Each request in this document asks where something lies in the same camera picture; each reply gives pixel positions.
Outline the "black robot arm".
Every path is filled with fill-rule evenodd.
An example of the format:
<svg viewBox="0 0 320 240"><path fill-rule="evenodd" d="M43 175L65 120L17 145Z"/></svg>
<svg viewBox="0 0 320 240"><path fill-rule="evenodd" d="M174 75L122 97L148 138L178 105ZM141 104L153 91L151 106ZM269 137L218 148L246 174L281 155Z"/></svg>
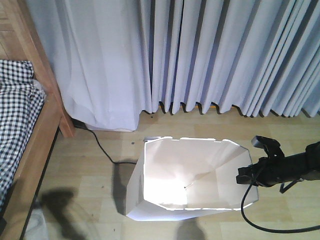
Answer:
<svg viewBox="0 0 320 240"><path fill-rule="evenodd" d="M256 136L252 145L263 149L267 156L255 164L239 168L237 184L269 188L286 182L320 179L319 142L308 145L305 152L290 156L285 156L280 143L271 138Z"/></svg>

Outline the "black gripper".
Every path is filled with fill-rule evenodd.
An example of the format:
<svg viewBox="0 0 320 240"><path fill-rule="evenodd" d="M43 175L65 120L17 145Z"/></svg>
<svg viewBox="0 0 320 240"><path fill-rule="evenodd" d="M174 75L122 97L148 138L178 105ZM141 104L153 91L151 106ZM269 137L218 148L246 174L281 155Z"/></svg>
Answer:
<svg viewBox="0 0 320 240"><path fill-rule="evenodd" d="M257 164L251 164L247 167L240 167L237 169L238 175L235 177L236 183L239 185L262 186L259 182L259 175L263 167Z"/></svg>

